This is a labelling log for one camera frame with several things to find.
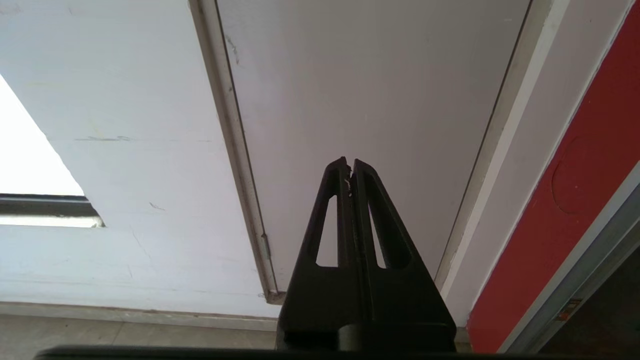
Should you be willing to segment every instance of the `red wall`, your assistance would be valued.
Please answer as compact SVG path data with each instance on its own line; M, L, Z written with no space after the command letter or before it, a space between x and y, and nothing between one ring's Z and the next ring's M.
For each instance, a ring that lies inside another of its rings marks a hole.
M476 352L496 352L640 160L640 2L549 163L473 308Z

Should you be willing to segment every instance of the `tile floor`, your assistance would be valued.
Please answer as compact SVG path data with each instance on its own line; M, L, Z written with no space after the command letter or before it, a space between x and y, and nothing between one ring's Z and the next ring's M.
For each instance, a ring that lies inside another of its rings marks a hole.
M275 332L0 315L0 359L31 360L58 345L265 348Z

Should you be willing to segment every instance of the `window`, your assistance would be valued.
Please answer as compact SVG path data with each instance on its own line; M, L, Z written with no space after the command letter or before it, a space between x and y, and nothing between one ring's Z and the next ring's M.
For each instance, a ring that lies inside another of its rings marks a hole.
M104 226L0 75L0 225Z

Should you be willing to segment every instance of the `floor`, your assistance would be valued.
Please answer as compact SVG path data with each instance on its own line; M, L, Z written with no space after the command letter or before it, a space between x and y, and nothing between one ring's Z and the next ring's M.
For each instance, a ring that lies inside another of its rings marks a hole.
M635 250L540 351L640 356L640 249Z
M0 315L0 359L31 360L58 345L272 349L275 332Z

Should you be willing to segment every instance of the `baseboard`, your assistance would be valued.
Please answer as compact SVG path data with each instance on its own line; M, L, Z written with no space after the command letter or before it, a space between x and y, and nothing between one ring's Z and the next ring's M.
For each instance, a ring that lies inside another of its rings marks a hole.
M277 319L275 318L261 318L254 316L136 310L117 307L31 304L25 302L0 302L0 314L115 322L156 323L161 325L216 327L220 329L255 331L275 331L277 324Z

